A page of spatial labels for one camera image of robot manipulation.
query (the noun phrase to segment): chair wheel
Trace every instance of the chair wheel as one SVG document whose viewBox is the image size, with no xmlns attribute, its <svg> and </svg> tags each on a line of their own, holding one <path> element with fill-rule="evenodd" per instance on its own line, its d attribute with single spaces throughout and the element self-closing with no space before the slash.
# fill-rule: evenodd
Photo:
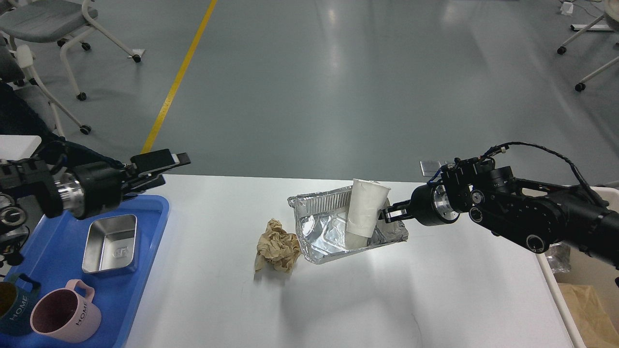
<svg viewBox="0 0 619 348">
<path fill-rule="evenodd" d="M 92 131 L 92 128 L 89 125 L 87 125 L 87 124 L 83 124 L 79 128 L 79 131 L 82 132 L 82 134 L 84 134 L 84 135 L 88 135 Z"/>
</svg>

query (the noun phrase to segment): cable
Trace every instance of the cable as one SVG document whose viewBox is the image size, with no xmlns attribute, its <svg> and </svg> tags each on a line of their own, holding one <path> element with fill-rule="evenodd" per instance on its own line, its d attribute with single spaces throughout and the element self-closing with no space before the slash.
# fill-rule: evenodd
<svg viewBox="0 0 619 348">
<path fill-rule="evenodd" d="M 39 148 L 35 151 L 35 153 L 34 153 L 34 154 L 32 154 L 32 156 L 31 156 L 31 157 L 34 157 L 34 156 L 36 156 L 36 155 L 40 154 L 41 152 L 43 152 L 43 151 L 47 150 L 48 146 L 53 145 L 53 144 L 59 144 L 59 145 L 63 146 L 63 147 L 64 147 L 64 149 L 65 149 L 65 152 L 66 152 L 66 148 L 67 148 L 67 147 L 66 147 L 65 142 L 64 142 L 64 141 L 60 141 L 60 140 L 54 140 L 54 141 L 50 141 L 50 142 L 48 142 L 47 144 L 45 144 L 45 145 L 43 145 L 43 146 L 39 147 Z"/>
<path fill-rule="evenodd" d="M 434 174 L 434 176 L 432 177 L 432 179 L 428 180 L 428 182 L 426 183 L 426 185 L 431 185 L 432 181 L 434 181 L 434 179 L 436 179 L 436 177 L 441 173 L 441 170 L 437 170 L 436 173 Z"/>
<path fill-rule="evenodd" d="M 22 242 L 22 244 L 19 246 L 19 250 L 21 250 L 24 245 L 26 245 L 26 242 L 28 241 L 28 238 L 30 238 L 30 227 L 24 225 L 24 227 L 28 230 L 28 235 L 26 236 L 26 239 L 24 239 L 24 241 Z"/>
<path fill-rule="evenodd" d="M 481 161 L 483 161 L 484 159 L 491 160 L 491 161 L 492 161 L 492 169 L 496 168 L 496 160 L 495 160 L 494 158 L 492 158 L 492 157 L 487 157 L 487 156 L 486 156 L 486 157 L 485 157 L 485 156 L 481 156 L 481 157 L 479 158 L 480 162 L 481 162 Z"/>
<path fill-rule="evenodd" d="M 568 0 L 559 0 L 559 2 L 560 2 L 560 3 L 562 3 L 562 4 L 563 4 L 565 1 L 568 1 Z M 584 6 L 580 6 L 579 4 L 575 4 L 575 2 L 576 2 L 576 1 L 577 1 L 577 0 L 574 0 L 574 1 L 568 1 L 568 2 L 571 2 L 571 3 L 572 3 L 572 4 L 574 4 L 574 6 L 576 6 L 576 7 L 580 7 L 581 9 L 583 9 L 583 10 L 584 10 L 584 12 L 586 12 L 586 13 L 587 13 L 588 15 L 590 15 L 591 17 L 596 17 L 596 18 L 598 17 L 597 15 L 594 15 L 594 14 L 592 14 L 591 12 L 589 12 L 589 11 L 588 11 L 588 10 L 587 10 Z M 585 1 L 586 1 L 586 2 L 602 2 L 602 0 L 597 0 L 597 1 L 596 1 L 596 0 L 585 0 Z M 597 6 L 595 6 L 595 5 L 594 5 L 593 7 L 595 7 L 596 9 L 598 9 L 598 10 L 600 10 L 600 11 L 604 12 L 603 10 L 599 9 L 599 8 L 598 8 Z"/>
<path fill-rule="evenodd" d="M 576 165 L 569 158 L 565 157 L 564 155 L 561 155 L 557 151 L 553 151 L 553 150 L 548 149 L 547 147 L 544 147 L 544 146 L 541 146 L 541 145 L 537 145 L 537 144 L 533 144 L 533 143 L 530 143 L 530 142 L 510 141 L 510 142 L 505 142 L 505 143 L 503 143 L 501 145 L 496 145 L 496 146 L 493 146 L 493 147 L 489 148 L 482 155 L 482 157 L 494 156 L 494 155 L 498 154 L 499 152 L 504 152 L 503 148 L 504 147 L 509 147 L 510 145 L 524 145 L 524 146 L 535 147 L 535 148 L 538 148 L 540 150 L 544 150 L 544 151 L 548 152 L 549 154 L 553 154 L 553 155 L 559 157 L 560 159 L 564 160 L 565 162 L 567 162 L 569 164 L 569 167 L 572 169 L 572 172 L 574 173 L 574 176 L 576 177 L 576 179 L 580 183 L 582 189 L 592 199 L 592 201 L 595 203 L 595 205 L 597 205 L 599 207 L 605 207 L 604 202 L 602 201 L 602 199 L 597 194 L 595 194 L 595 192 L 593 192 L 593 190 L 591 189 L 591 187 L 589 186 L 587 181 L 582 177 L 582 174 L 581 174 L 580 170 L 578 170 L 578 167 L 576 167 Z"/>
<path fill-rule="evenodd" d="M 584 12 L 586 12 L 586 13 L 587 13 L 588 15 L 590 15 L 591 17 L 595 17 L 595 18 L 598 18 L 598 17 L 599 17 L 598 15 L 594 15 L 594 14 L 592 14 L 591 12 L 587 11 L 587 9 L 586 9 L 586 8 L 584 8 L 584 6 L 580 6 L 580 5 L 578 5 L 578 4 L 574 4 L 574 6 L 576 6 L 576 7 L 580 7 L 581 9 L 583 9 L 583 10 L 584 10 Z"/>
<path fill-rule="evenodd" d="M 57 172 L 60 172 L 60 169 L 62 169 L 66 163 L 67 163 L 67 155 L 60 154 L 60 157 L 58 157 L 56 164 L 54 164 L 54 166 L 51 167 L 50 174 L 55 175 L 57 174 Z"/>
</svg>

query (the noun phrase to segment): white paper cup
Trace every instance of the white paper cup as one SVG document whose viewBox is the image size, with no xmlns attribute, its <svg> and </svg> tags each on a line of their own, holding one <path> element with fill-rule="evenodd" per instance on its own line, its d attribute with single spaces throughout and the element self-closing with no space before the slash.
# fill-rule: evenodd
<svg viewBox="0 0 619 348">
<path fill-rule="evenodd" d="M 389 190 L 373 181 L 353 179 L 346 232 L 371 238 Z"/>
<path fill-rule="evenodd" d="M 368 246 L 368 239 L 354 233 L 344 232 L 344 248 L 357 250 Z"/>
</svg>

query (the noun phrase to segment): chair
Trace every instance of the chair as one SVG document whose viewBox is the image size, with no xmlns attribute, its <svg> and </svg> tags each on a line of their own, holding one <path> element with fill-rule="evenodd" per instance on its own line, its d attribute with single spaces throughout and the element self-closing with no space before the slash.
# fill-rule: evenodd
<svg viewBox="0 0 619 348">
<path fill-rule="evenodd" d="M 610 28 L 612 28 L 614 31 L 619 32 L 619 0 L 604 0 L 604 14 L 601 15 L 600 17 L 594 19 L 593 22 L 589 23 L 584 28 L 580 29 L 577 33 L 572 35 L 569 39 L 567 39 L 564 43 L 561 44 L 561 46 L 556 50 L 556 52 L 558 54 L 566 53 L 568 49 L 565 46 L 567 46 L 568 43 L 574 41 L 574 39 L 576 39 L 577 37 L 582 35 L 584 32 L 589 30 L 595 24 L 600 22 L 602 19 L 606 19 L 606 23 L 608 23 L 608 26 Z M 599 67 L 594 72 L 592 72 L 589 75 L 583 77 L 576 84 L 576 86 L 574 86 L 574 89 L 577 92 L 582 92 L 587 87 L 585 85 L 585 82 L 591 80 L 593 77 L 597 76 L 602 71 L 608 69 L 610 66 L 612 66 L 613 64 L 615 64 L 617 62 L 619 62 L 619 57 L 609 61 L 608 63 L 606 63 L 603 66 Z"/>
<path fill-rule="evenodd" d="M 38 86 L 38 89 L 47 98 L 47 103 L 51 107 L 51 111 L 54 116 L 54 123 L 60 136 L 64 137 L 64 130 L 62 124 L 60 123 L 60 117 L 58 116 L 58 110 L 56 108 L 60 108 L 60 110 L 67 114 L 67 116 L 80 127 L 80 132 L 84 134 L 90 133 L 92 128 L 87 124 L 81 123 L 45 87 L 34 68 L 34 61 L 30 48 L 27 45 L 19 46 L 14 54 L 16 59 L 13 58 L 12 53 L 7 49 L 4 40 L 0 40 L 0 81 L 14 82 L 18 80 L 30 79 L 32 85 Z M 20 92 L 21 96 L 24 96 L 24 94 L 27 94 L 30 89 L 31 87 L 25 87 L 17 90 L 16 92 Z"/>
<path fill-rule="evenodd" d="M 15 1 L 0 0 L 0 7 Z M 89 50 L 90 45 L 83 40 L 98 30 L 116 43 L 123 51 L 130 55 L 138 63 L 142 60 L 139 54 L 124 43 L 115 38 L 108 30 L 94 20 L 98 12 L 90 7 L 91 0 L 84 0 L 80 6 L 77 3 L 66 0 L 38 0 L 16 7 L 13 11 L 0 16 L 0 31 L 11 37 L 11 47 L 15 49 L 14 39 L 18 38 L 28 42 L 57 42 L 60 48 L 60 60 L 64 64 L 69 82 L 78 100 L 86 100 L 86 93 L 77 86 L 76 79 L 71 71 L 67 60 L 67 50 L 76 43 L 82 43 L 84 50 Z"/>
</svg>

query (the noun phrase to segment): mug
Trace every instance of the mug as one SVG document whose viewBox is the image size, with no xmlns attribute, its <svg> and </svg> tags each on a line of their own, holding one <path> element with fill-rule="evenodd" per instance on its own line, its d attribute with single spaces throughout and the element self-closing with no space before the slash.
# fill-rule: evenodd
<svg viewBox="0 0 619 348">
<path fill-rule="evenodd" d="M 32 290 L 27 292 L 16 286 L 17 278 L 31 283 Z M 29 318 L 37 302 L 39 290 L 41 284 L 23 273 L 11 274 L 0 283 L 0 333 L 21 336 L 32 332 Z"/>
<path fill-rule="evenodd" d="M 86 290 L 86 297 L 75 291 L 76 286 Z M 95 289 L 71 279 L 37 303 L 30 315 L 32 330 L 65 342 L 86 341 L 101 324 L 101 311 L 92 303 L 94 296 Z"/>
</svg>

